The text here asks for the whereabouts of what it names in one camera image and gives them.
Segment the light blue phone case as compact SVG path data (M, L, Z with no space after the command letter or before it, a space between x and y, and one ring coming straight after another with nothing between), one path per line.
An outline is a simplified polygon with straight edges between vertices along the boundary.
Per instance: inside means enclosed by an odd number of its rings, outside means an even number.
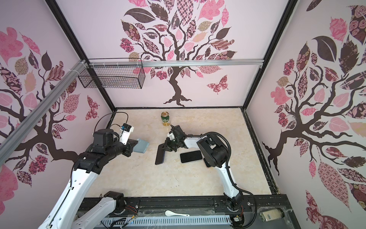
M137 144L134 146L133 152L143 154L147 151L149 145L150 145L149 142L142 139L137 139Z

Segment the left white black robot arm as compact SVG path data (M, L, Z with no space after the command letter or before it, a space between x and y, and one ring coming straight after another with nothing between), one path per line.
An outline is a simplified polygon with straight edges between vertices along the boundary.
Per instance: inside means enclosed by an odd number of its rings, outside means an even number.
M115 210L124 211L125 201L122 193L109 192L102 199L76 219L77 212L93 182L102 169L119 155L130 157L137 140L129 134L118 134L112 129L100 129L93 134L93 143L85 152L79 154L74 163L70 180L41 229L93 229L107 215Z

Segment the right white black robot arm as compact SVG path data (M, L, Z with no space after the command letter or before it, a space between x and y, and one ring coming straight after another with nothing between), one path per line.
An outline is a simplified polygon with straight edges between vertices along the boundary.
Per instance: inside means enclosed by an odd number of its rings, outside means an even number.
M239 209L248 191L240 189L231 175L230 157L231 146L226 138L217 132L207 132L200 135L186 134L179 125L171 125L165 142L158 146L155 165L164 162L165 152L176 152L179 148L197 148L206 164L215 168L224 188L227 207L235 211Z

